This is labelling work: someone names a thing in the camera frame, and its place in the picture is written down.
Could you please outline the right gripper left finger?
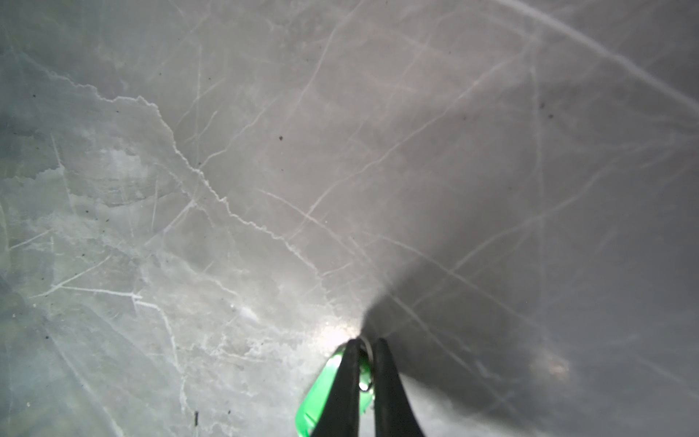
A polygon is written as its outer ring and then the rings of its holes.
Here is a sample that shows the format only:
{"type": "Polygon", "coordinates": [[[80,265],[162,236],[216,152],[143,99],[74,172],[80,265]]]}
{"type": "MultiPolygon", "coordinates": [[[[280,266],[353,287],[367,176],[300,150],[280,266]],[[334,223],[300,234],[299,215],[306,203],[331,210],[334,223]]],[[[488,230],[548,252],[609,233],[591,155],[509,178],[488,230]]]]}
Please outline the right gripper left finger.
{"type": "Polygon", "coordinates": [[[344,350],[329,397],[313,437],[357,437],[360,402],[360,341],[350,340],[344,350]]]}

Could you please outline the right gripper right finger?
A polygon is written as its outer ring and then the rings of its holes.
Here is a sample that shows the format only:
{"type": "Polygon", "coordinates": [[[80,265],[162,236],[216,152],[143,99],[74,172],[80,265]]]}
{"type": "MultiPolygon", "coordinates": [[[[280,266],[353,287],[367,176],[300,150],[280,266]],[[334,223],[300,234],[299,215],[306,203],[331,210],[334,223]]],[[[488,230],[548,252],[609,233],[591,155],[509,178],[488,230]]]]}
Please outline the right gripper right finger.
{"type": "Polygon", "coordinates": [[[375,434],[378,437],[424,437],[387,340],[376,340],[373,353],[375,434]]]}

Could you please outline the key with green cover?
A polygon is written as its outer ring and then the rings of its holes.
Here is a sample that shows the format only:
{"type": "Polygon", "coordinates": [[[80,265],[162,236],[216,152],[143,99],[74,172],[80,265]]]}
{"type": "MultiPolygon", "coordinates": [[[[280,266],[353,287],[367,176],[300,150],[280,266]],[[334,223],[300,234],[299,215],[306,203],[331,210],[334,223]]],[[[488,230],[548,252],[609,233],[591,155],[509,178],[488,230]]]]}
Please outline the key with green cover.
{"type": "MultiPolygon", "coordinates": [[[[366,413],[374,399],[374,375],[373,375],[373,351],[369,341],[360,336],[359,358],[359,413],[366,413]]],[[[346,345],[338,347],[324,364],[315,382],[309,388],[305,398],[300,404],[295,415],[295,427],[298,436],[309,437],[312,435],[323,413],[325,404],[329,399],[329,393],[340,368],[346,345]]]]}

